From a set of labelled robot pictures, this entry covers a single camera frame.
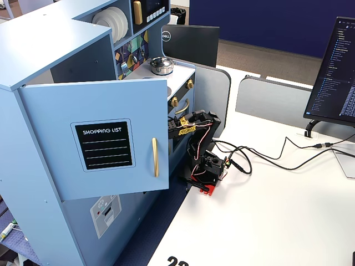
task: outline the trash can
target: trash can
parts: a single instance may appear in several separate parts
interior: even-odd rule
[[[177,24],[178,25],[185,25],[186,21],[186,10],[178,7],[174,7],[171,10],[172,15],[176,15],[178,17]]]

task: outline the computer monitor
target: computer monitor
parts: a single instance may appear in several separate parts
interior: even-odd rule
[[[165,25],[162,31],[167,57],[216,67],[219,27]]]
[[[337,18],[303,117],[355,126],[355,19]]]

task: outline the stack of plates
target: stack of plates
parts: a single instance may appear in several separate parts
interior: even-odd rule
[[[93,23],[110,27],[114,43],[125,37],[128,31],[127,17],[118,7],[109,7],[97,13],[93,18]]]

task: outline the colorful patterned wall panel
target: colorful patterned wall panel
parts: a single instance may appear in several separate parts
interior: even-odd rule
[[[132,60],[133,55],[138,60],[136,64]],[[148,59],[148,56],[148,31],[146,30],[115,51],[118,79],[122,80],[132,73],[132,71]],[[129,70],[127,74],[124,74],[122,71],[121,64],[123,62],[126,62],[128,65]]]

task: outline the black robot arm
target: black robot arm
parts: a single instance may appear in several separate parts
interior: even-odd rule
[[[223,175],[227,161],[227,157],[221,160],[207,150],[220,124],[221,120],[215,113],[207,114],[204,110],[192,112],[179,119],[175,117],[168,120],[170,139],[193,132],[187,143],[191,177],[186,181],[209,195],[212,195],[218,180]]]

